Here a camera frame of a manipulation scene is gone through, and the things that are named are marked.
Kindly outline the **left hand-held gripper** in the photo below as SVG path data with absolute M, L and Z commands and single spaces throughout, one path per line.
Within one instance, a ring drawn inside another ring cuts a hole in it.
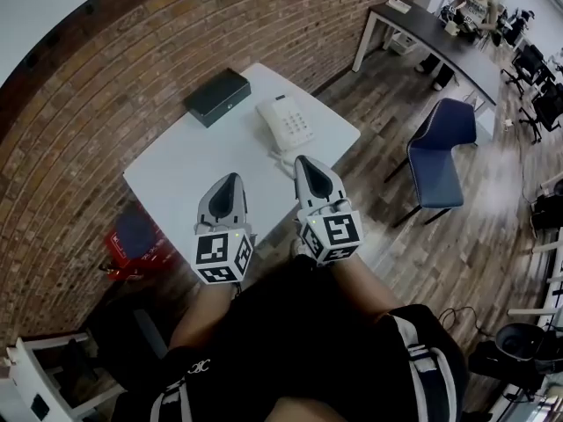
M 201 198 L 194 225 L 191 267 L 207 285 L 241 282 L 253 254 L 245 189 L 232 172 L 215 182 Z

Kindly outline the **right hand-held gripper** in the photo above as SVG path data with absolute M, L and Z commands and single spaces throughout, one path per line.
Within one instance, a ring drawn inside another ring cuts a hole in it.
M 298 234 L 312 257 L 325 265 L 352 256 L 363 242 L 363 230 L 340 176 L 305 155 L 296 157 L 294 175 Z

